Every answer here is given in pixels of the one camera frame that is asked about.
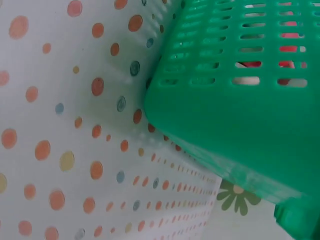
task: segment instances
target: blue dot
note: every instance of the blue dot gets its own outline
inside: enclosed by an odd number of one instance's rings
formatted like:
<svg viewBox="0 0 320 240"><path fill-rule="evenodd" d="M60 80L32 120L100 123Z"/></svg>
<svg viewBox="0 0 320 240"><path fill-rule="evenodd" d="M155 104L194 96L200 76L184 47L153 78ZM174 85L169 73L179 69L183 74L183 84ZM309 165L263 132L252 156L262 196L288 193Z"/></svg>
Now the blue dot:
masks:
<svg viewBox="0 0 320 240"><path fill-rule="evenodd" d="M154 39L152 37L146 41L147 48L151 48L153 44L154 44Z"/></svg>
<svg viewBox="0 0 320 240"><path fill-rule="evenodd" d="M125 172L121 170L116 175L116 181L118 182L118 184L121 184L124 180L125 180Z"/></svg>
<svg viewBox="0 0 320 240"><path fill-rule="evenodd" d="M158 184L159 184L159 178L157 177L154 181L153 181L153 189L156 189L158 187Z"/></svg>
<svg viewBox="0 0 320 240"><path fill-rule="evenodd" d="M56 114L62 114L64 112L64 109L65 109L65 106L61 102L55 105Z"/></svg>
<svg viewBox="0 0 320 240"><path fill-rule="evenodd" d="M134 204L133 204L133 211L134 211L134 212L137 211L139 207L140 207L140 201L137 200L137 201L135 201Z"/></svg>

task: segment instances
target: green flower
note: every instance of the green flower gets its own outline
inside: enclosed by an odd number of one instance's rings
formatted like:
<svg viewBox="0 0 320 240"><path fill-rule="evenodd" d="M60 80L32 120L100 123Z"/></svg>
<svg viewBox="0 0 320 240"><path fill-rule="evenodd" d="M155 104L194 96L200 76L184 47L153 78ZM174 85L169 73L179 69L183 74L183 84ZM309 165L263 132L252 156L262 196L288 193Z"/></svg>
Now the green flower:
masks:
<svg viewBox="0 0 320 240"><path fill-rule="evenodd" d="M216 199L218 201L226 199L221 206L221 209L223 211L226 211L228 208L230 208L231 204L235 200L234 211L237 213L238 209L240 209L240 214L242 216L245 216L248 213L248 207L247 207L246 200L251 205L257 205L261 201L260 197L257 197L255 194L253 194L249 191L246 191L237 185L233 185L232 183L230 183L226 180L222 180L220 189L226 190L226 191L220 192L216 196Z"/></svg>

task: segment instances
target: polka dot wall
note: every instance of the polka dot wall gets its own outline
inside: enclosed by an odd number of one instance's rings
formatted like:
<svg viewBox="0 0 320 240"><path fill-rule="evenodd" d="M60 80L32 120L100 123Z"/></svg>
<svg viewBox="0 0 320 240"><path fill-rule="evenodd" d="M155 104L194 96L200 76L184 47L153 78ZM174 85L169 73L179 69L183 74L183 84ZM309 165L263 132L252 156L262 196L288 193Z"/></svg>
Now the polka dot wall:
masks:
<svg viewBox="0 0 320 240"><path fill-rule="evenodd" d="M0 239L200 239L221 180L143 110L184 5L0 0Z"/></svg>

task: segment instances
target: slot hole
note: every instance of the slot hole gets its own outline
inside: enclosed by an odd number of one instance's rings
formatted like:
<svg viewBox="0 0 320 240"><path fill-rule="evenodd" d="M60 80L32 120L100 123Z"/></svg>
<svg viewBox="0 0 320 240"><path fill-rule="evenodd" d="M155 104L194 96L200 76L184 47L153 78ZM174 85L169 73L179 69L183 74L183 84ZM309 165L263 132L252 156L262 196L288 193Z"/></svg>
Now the slot hole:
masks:
<svg viewBox="0 0 320 240"><path fill-rule="evenodd" d="M278 2L278 6L292 6L292 2L291 1Z"/></svg>
<svg viewBox="0 0 320 240"><path fill-rule="evenodd" d="M208 34L212 34L212 33L218 32L218 31L226 30L226 29L228 29L228 28L229 28L228 25L208 27L208 28L206 29L206 32L207 32Z"/></svg>
<svg viewBox="0 0 320 240"><path fill-rule="evenodd" d="M303 33L298 32L283 32L279 35L281 38L284 39L303 39L305 35Z"/></svg>
<svg viewBox="0 0 320 240"><path fill-rule="evenodd" d="M292 88L305 88L308 85L308 81L303 78L279 78L277 83Z"/></svg>
<svg viewBox="0 0 320 240"><path fill-rule="evenodd" d="M301 16L300 11L279 11L279 16Z"/></svg>
<svg viewBox="0 0 320 240"><path fill-rule="evenodd" d="M190 7L190 8L189 8L189 12L193 12L193 11L196 11L196 10L204 9L204 8L206 8L207 6L208 6L208 5L201 5L201 6Z"/></svg>
<svg viewBox="0 0 320 240"><path fill-rule="evenodd" d="M252 46L252 47L241 47L239 48L240 53L261 53L264 50L262 46Z"/></svg>
<svg viewBox="0 0 320 240"><path fill-rule="evenodd" d="M244 14L245 18L253 18L253 17L263 17L265 16L266 13L265 12L249 12Z"/></svg>
<svg viewBox="0 0 320 240"><path fill-rule="evenodd" d="M298 26L298 22L296 22L296 21L280 21L279 22L279 25L280 26L292 26L292 27L296 27L296 26Z"/></svg>
<svg viewBox="0 0 320 240"><path fill-rule="evenodd" d="M179 32L177 37L182 39L185 37L191 37L197 34L198 31L186 31L186 32Z"/></svg>
<svg viewBox="0 0 320 240"><path fill-rule="evenodd" d="M280 52L284 53L296 53L298 46L281 46L279 47Z"/></svg>
<svg viewBox="0 0 320 240"><path fill-rule="evenodd" d="M210 71L213 69L217 69L219 67L219 65L220 65L219 62L199 63L196 66L196 69L198 71Z"/></svg>
<svg viewBox="0 0 320 240"><path fill-rule="evenodd" d="M194 42L193 41L182 41L182 42L176 42L174 45L173 45L173 48L175 49L179 49L179 48L189 48L191 46L194 45Z"/></svg>
<svg viewBox="0 0 320 240"><path fill-rule="evenodd" d="M219 42L223 42L226 40L225 36L220 36L220 37L213 37L213 38L205 38L203 39L203 44L208 45L208 44L216 44Z"/></svg>
<svg viewBox="0 0 320 240"><path fill-rule="evenodd" d="M248 4L248 5L245 5L244 7L246 9L251 9L251 8L263 8L265 7L266 4L265 3L255 3L255 4Z"/></svg>
<svg viewBox="0 0 320 240"><path fill-rule="evenodd" d="M222 1L218 1L216 4L220 5L220 4L228 4L228 3L232 3L234 2L234 0L222 0Z"/></svg>
<svg viewBox="0 0 320 240"><path fill-rule="evenodd" d="M263 39L265 37L264 34L243 34L241 35L241 39L248 40L248 39Z"/></svg>
<svg viewBox="0 0 320 240"><path fill-rule="evenodd" d="M260 68L262 65L261 61L241 61L236 62L235 66L239 69L243 68Z"/></svg>
<svg viewBox="0 0 320 240"><path fill-rule="evenodd" d="M242 27L244 27L244 28L258 28L258 27L264 27L265 25L266 25L265 22L250 22L250 23L242 24Z"/></svg>
<svg viewBox="0 0 320 240"><path fill-rule="evenodd" d="M214 12L214 13L226 12L226 11L232 10L233 8L234 8L233 6L224 7L224 8L217 8L217 9L215 9L213 12Z"/></svg>
<svg viewBox="0 0 320 240"><path fill-rule="evenodd" d="M180 60L180 59L186 59L190 54L187 52L182 52L182 53L176 53L172 54L170 56L170 60Z"/></svg>
<svg viewBox="0 0 320 240"><path fill-rule="evenodd" d="M203 16L204 15L204 13L203 12L201 12L201 13L197 13L197 14L191 14L191 15L187 15L187 16L185 16L185 19L196 19L196 18L199 18L199 17L201 17L201 16Z"/></svg>
<svg viewBox="0 0 320 240"><path fill-rule="evenodd" d="M220 21L225 21L230 19L231 16L220 16L220 17L213 17L210 19L210 23L216 23L216 22L220 22Z"/></svg>
<svg viewBox="0 0 320 240"><path fill-rule="evenodd" d="M164 68L164 71L167 73L182 73L186 67L184 65L170 65Z"/></svg>
<svg viewBox="0 0 320 240"><path fill-rule="evenodd" d="M160 82L160 85L162 85L162 86L174 86L174 85L177 85L177 83L178 83L178 79L163 79Z"/></svg>
<svg viewBox="0 0 320 240"><path fill-rule="evenodd" d="M260 84L260 78L258 76L242 76L232 79L234 85L248 85L256 86Z"/></svg>
<svg viewBox="0 0 320 240"><path fill-rule="evenodd" d="M215 78L205 78L205 77L196 77L191 79L192 85L205 86L214 84L216 81Z"/></svg>
<svg viewBox="0 0 320 240"><path fill-rule="evenodd" d="M192 28L192 27L198 26L200 23L201 23L200 21L187 22L187 23L182 24L182 27L185 29Z"/></svg>
<svg viewBox="0 0 320 240"><path fill-rule="evenodd" d="M223 49L204 50L200 52L200 57L213 57L223 53Z"/></svg>

